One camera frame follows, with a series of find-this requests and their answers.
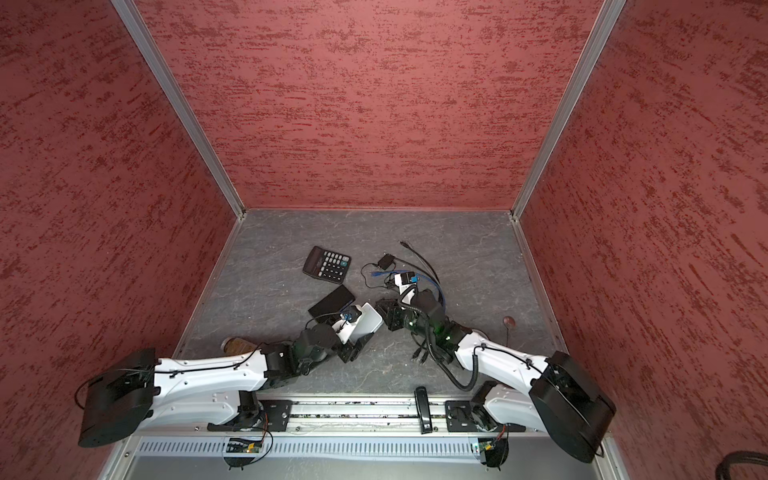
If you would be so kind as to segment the black smartphone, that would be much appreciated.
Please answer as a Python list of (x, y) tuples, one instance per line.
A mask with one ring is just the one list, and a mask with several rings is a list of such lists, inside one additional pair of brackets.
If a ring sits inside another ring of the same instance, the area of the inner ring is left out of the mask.
[(339, 285), (331, 293), (310, 307), (308, 313), (317, 322), (332, 321), (345, 308), (350, 306), (355, 299), (355, 295), (346, 286)]

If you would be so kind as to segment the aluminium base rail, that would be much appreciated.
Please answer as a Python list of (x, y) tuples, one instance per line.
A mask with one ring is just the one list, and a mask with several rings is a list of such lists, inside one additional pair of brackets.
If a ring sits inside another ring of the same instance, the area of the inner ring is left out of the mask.
[[(311, 396), (258, 395), (255, 404), (265, 400), (290, 400), (294, 403), (285, 432), (288, 436), (420, 436), (420, 425), (413, 396)], [(236, 415), (234, 397), (221, 395), (206, 403), (194, 400), (190, 406), (174, 406), (155, 415), (136, 431), (138, 436), (234, 436), (263, 432), (209, 432), (209, 423), (222, 425)]]

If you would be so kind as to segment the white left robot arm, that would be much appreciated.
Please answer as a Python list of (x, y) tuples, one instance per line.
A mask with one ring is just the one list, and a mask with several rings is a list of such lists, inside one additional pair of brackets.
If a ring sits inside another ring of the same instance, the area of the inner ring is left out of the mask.
[(257, 391), (306, 376), (332, 357), (355, 360), (380, 326), (344, 320), (318, 324), (293, 342), (202, 360), (138, 350), (80, 387), (85, 401), (78, 445), (106, 446), (149, 425), (202, 422), (218, 430), (249, 429), (261, 417)]

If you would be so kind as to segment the black desk calculator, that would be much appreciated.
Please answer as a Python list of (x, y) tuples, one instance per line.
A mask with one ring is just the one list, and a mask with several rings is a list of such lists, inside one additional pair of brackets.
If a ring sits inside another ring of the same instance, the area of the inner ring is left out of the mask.
[(314, 246), (305, 260), (302, 272), (316, 280), (342, 284), (350, 263), (351, 258), (347, 255)]

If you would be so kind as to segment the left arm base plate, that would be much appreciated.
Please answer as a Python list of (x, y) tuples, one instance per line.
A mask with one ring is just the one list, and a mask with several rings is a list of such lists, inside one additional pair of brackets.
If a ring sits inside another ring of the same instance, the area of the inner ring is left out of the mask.
[(265, 400), (238, 413), (222, 425), (209, 423), (209, 432), (285, 432), (294, 403), (290, 400)]

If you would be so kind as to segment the aluminium right corner post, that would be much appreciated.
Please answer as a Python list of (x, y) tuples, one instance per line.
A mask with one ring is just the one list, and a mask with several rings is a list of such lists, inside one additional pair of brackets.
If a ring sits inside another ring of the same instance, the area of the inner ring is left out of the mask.
[(626, 5), (625, 0), (605, 0), (587, 37), (578, 61), (561, 99), (552, 122), (543, 138), (529, 173), (511, 209), (511, 219), (519, 222), (534, 190), (549, 163), (557, 143), (582, 95), (584, 88), (605, 48), (605, 45)]

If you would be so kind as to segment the black power adapter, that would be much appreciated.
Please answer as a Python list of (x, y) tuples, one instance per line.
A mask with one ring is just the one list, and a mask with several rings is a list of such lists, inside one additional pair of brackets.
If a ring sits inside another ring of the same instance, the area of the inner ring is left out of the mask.
[(376, 263), (380, 270), (387, 270), (395, 264), (394, 256), (391, 254), (384, 254)]

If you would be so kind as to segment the aluminium left corner post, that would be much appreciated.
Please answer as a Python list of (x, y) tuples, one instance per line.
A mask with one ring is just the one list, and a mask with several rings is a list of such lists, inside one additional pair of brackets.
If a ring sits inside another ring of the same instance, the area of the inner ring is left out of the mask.
[(167, 100), (170, 102), (171, 107), (207, 166), (219, 190), (224, 195), (236, 218), (242, 221), (246, 216), (247, 208), (207, 138), (191, 105), (183, 94), (171, 68), (153, 39), (136, 3), (129, 0), (112, 0), (111, 4), (138, 47)]

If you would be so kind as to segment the aluminium corner post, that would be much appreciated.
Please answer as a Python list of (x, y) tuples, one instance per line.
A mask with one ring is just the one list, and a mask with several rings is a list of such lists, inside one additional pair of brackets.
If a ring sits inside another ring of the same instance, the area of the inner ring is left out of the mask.
[(136, 3), (129, 0), (112, 0), (111, 4), (138, 47), (167, 100), (170, 102), (171, 107), (207, 166), (219, 190), (224, 195), (236, 218), (242, 221), (246, 216), (247, 208), (207, 138), (191, 105), (183, 94), (171, 68), (153, 39)]
[(511, 219), (519, 222), (534, 190), (549, 163), (557, 143), (582, 95), (584, 88), (605, 48), (605, 45), (626, 5), (625, 0), (605, 0), (587, 37), (578, 61), (561, 99), (552, 122), (543, 138), (529, 173), (511, 209)]

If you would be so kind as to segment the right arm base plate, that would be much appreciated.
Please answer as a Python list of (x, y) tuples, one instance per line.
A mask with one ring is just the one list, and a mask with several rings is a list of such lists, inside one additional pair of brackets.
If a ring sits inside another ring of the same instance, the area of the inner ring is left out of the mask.
[(479, 433), (482, 429), (472, 416), (469, 401), (448, 400), (444, 403), (445, 422), (449, 433)]

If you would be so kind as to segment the white network switch box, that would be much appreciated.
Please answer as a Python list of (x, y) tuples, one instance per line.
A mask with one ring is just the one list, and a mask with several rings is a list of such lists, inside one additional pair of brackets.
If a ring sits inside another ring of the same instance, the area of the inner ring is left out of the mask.
[(356, 343), (366, 335), (375, 333), (383, 325), (382, 316), (370, 303), (357, 306), (362, 311), (362, 315), (355, 324), (347, 324), (339, 319), (333, 325), (334, 331), (343, 344)]

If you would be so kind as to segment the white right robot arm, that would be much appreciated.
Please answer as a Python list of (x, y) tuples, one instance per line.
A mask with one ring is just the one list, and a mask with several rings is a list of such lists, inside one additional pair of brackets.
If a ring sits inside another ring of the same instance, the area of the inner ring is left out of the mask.
[(429, 290), (409, 287), (375, 308), (389, 330), (419, 339), (453, 386), (471, 393), (467, 415), (475, 427), (500, 434), (512, 428), (545, 432), (583, 463), (603, 456), (616, 406), (569, 354), (534, 355), (495, 343), (450, 320)]

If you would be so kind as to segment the brown tape roll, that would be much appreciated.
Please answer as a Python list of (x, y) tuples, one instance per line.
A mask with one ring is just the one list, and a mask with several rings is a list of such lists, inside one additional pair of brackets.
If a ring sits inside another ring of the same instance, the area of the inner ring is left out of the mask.
[(226, 338), (221, 349), (226, 356), (247, 355), (258, 349), (258, 345), (240, 337)]

